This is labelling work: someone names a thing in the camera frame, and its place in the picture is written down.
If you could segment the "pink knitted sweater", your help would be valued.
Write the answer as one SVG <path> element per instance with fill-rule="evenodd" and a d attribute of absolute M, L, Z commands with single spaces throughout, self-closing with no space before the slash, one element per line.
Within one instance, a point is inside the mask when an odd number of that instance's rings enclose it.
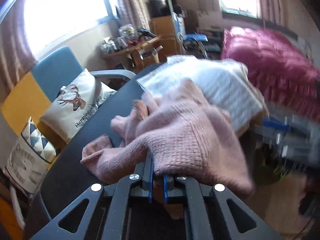
<path fill-rule="evenodd" d="M 157 176 L 221 183 L 244 197 L 254 190 L 229 114 L 211 105 L 190 79 L 161 98 L 144 93 L 128 116 L 115 116 L 110 125 L 122 139 L 119 147 L 102 135 L 82 150 L 81 163 L 101 181 L 117 182 L 151 153 Z"/>

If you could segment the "magenta bed quilt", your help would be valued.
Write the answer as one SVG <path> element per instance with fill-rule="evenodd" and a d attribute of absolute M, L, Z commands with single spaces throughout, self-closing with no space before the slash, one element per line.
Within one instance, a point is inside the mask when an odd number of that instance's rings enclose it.
<path fill-rule="evenodd" d="M 268 102 L 319 122 L 319 69 L 281 33 L 225 29 L 221 58 L 245 64 L 249 81 Z"/>

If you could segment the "cream knitted sweater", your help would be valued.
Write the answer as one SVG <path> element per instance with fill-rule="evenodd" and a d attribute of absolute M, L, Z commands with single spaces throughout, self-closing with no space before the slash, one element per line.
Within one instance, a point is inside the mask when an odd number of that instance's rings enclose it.
<path fill-rule="evenodd" d="M 211 105 L 230 114 L 233 129 L 241 135 L 251 123 L 261 124 L 263 117 L 269 116 L 264 97 L 247 76 L 247 66 L 235 60 L 175 55 L 137 82 L 144 91 L 160 97 L 177 87 L 182 79 L 191 79 Z"/>

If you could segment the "tiger print cushion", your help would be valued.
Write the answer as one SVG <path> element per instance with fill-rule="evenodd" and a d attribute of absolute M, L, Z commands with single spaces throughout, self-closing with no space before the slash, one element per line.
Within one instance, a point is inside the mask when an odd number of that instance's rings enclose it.
<path fill-rule="evenodd" d="M 3 172 L 29 197 L 36 192 L 55 158 L 55 147 L 29 118 L 10 152 Z"/>

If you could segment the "deer print cushion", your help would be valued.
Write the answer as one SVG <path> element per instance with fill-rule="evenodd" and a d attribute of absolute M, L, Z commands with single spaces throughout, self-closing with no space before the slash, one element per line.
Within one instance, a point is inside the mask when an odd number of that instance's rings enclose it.
<path fill-rule="evenodd" d="M 61 87 L 40 120 L 68 143 L 116 92 L 84 69 L 69 85 Z"/>

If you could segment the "wooden side table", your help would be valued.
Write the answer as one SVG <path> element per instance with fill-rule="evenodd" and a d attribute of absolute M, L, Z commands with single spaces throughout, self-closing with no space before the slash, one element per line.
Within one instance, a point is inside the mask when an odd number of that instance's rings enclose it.
<path fill-rule="evenodd" d="M 161 36 L 156 36 L 155 38 L 152 38 L 149 41 L 140 42 L 136 46 L 120 50 L 119 52 L 104 54 L 102 56 L 102 59 L 106 61 L 115 57 L 130 55 L 131 59 L 133 60 L 135 71 L 139 73 L 145 67 L 151 64 L 160 63 L 158 51 L 155 51 L 154 53 L 151 52 L 151 55 L 147 56 L 146 59 L 144 59 L 142 55 L 140 55 L 141 51 L 143 51 L 144 49 L 153 48 L 153 46 L 156 45 L 160 40 Z"/>

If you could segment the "wooden cabinet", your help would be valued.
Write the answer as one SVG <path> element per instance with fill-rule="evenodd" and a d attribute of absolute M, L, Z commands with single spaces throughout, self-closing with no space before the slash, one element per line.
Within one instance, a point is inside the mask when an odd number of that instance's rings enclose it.
<path fill-rule="evenodd" d="M 159 60 L 166 62 L 167 57 L 180 55 L 180 44 L 176 40 L 174 25 L 171 16 L 156 17 L 150 20 L 151 31 L 160 36 L 157 42 L 163 49 L 159 52 Z"/>

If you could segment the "pink curtain left window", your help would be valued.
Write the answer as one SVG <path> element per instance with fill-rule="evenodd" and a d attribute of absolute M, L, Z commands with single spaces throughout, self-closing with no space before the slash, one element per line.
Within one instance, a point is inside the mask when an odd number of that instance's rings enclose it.
<path fill-rule="evenodd" d="M 146 8 L 142 0 L 118 0 L 120 22 L 132 24 L 135 29 L 150 29 Z"/>

